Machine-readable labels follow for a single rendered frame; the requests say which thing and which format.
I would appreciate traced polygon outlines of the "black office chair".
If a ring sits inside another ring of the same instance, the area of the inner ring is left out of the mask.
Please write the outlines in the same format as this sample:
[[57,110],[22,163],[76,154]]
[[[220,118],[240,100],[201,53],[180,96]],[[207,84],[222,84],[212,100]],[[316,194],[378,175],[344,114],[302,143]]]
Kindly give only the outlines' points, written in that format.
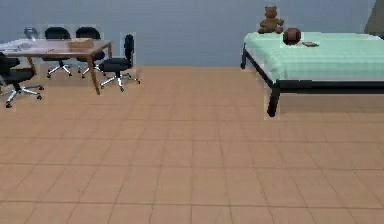
[[138,75],[133,78],[129,73],[123,74],[123,71],[132,69],[134,67],[134,53],[135,53],[135,40],[132,34],[127,34],[124,38],[124,57],[123,58],[110,58],[104,60],[99,64],[99,68],[104,73],[113,73],[113,76],[108,77],[105,81],[99,84],[101,89],[113,81],[118,83],[121,92],[124,91],[123,80],[133,80],[137,84],[141,83]]
[[[68,40],[71,38],[69,31],[64,27],[49,27],[45,30],[45,38],[50,40]],[[57,62],[58,65],[47,70],[47,77],[50,78],[51,75],[56,72],[58,69],[64,70],[69,76],[72,76],[69,66],[64,63],[66,60],[65,57],[54,57],[54,58],[43,58],[45,62]]]
[[[95,40],[101,39],[101,35],[100,35],[99,31],[94,27],[80,27],[80,28],[78,28],[76,31],[76,37],[77,38],[91,38],[91,39],[95,39]],[[103,60],[104,57],[105,57],[105,53],[103,51],[100,51],[93,56],[93,62],[94,62],[93,68],[94,69],[100,71],[99,66],[96,65],[95,62]],[[79,67],[77,72],[81,74],[82,78],[84,78],[85,75],[89,72],[89,70],[90,70],[90,68],[82,70],[82,68]]]
[[35,88],[43,90],[44,87],[42,85],[20,86],[22,82],[31,80],[34,77],[34,72],[32,68],[15,69],[15,66],[19,63],[18,58],[8,58],[0,52],[0,86],[13,86],[11,90],[4,93],[5,95],[9,95],[5,102],[6,108],[11,108],[11,102],[17,95],[21,95],[22,93],[35,95],[38,100],[42,99],[39,92],[34,92]]

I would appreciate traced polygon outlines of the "brown wooden table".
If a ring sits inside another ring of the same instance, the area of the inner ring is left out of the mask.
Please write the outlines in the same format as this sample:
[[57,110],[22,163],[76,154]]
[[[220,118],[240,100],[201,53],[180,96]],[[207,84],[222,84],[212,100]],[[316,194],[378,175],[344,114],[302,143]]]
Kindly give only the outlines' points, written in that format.
[[90,68],[89,72],[92,79],[92,84],[96,94],[100,94],[99,83],[96,78],[95,69],[93,67],[92,57],[108,49],[108,57],[112,57],[112,42],[110,40],[94,40],[89,48],[72,48],[72,40],[57,40],[57,39],[38,39],[36,41],[28,39],[18,39],[7,43],[0,44],[0,52],[3,52],[9,57],[25,57],[32,68],[34,74],[37,74],[33,62],[34,58],[85,58],[87,65]]

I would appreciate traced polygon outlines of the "grey green curtain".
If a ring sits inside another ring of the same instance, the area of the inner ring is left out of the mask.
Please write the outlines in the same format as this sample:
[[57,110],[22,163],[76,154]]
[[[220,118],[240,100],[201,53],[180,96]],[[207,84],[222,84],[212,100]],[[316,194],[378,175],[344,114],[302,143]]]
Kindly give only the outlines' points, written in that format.
[[376,0],[364,28],[366,34],[384,34],[384,0]]

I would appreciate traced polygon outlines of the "dark red basketball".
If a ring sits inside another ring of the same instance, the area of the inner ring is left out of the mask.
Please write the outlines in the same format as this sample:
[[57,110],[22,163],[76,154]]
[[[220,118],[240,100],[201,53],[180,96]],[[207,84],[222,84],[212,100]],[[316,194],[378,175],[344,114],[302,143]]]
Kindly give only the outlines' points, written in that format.
[[296,45],[301,40],[301,31],[298,28],[288,28],[283,33],[283,42],[286,45]]

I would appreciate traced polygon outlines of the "green bed with black frame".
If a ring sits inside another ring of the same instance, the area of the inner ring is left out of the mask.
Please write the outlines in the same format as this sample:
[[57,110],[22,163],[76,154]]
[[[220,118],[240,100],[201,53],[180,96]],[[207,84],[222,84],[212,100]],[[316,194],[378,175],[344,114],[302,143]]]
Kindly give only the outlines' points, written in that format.
[[[319,46],[306,47],[302,42]],[[250,63],[271,89],[267,114],[282,93],[383,94],[384,40],[358,33],[304,32],[296,45],[281,34],[249,33],[240,67]]]

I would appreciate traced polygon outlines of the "tan cardboard box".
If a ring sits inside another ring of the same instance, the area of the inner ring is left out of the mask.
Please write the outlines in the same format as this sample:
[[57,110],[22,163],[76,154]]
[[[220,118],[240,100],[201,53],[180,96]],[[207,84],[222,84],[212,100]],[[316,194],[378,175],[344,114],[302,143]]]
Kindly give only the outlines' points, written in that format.
[[90,49],[94,47],[94,42],[91,38],[75,38],[67,42],[70,49]]

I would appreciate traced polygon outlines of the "brown teddy bear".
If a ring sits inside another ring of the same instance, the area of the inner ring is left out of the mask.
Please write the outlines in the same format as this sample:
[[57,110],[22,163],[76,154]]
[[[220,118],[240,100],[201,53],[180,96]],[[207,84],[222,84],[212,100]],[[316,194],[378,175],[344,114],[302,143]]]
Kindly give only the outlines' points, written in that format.
[[265,7],[265,19],[260,22],[260,28],[258,32],[260,34],[265,33],[277,33],[283,32],[284,20],[277,17],[276,6]]

